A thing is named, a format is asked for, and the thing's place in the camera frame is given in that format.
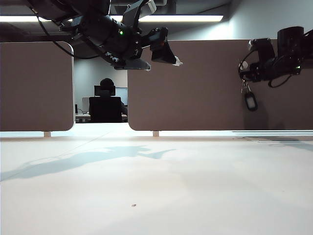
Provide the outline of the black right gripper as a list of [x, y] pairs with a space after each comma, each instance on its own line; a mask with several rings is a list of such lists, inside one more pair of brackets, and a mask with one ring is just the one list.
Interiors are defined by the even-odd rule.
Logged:
[[260, 62], [257, 70], [241, 70], [240, 75], [249, 82], [272, 81], [284, 75], [295, 75], [301, 72], [301, 60], [291, 57], [275, 57]]

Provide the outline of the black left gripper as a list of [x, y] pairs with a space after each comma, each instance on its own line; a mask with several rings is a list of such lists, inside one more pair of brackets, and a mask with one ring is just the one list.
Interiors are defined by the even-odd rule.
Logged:
[[141, 58], [145, 48], [152, 52], [153, 62], [182, 66], [183, 62], [173, 54], [167, 36], [166, 27], [154, 28], [145, 35], [128, 26], [118, 28], [114, 32], [114, 42], [117, 43], [114, 64], [122, 66], [114, 66], [114, 69], [150, 71], [151, 65]]

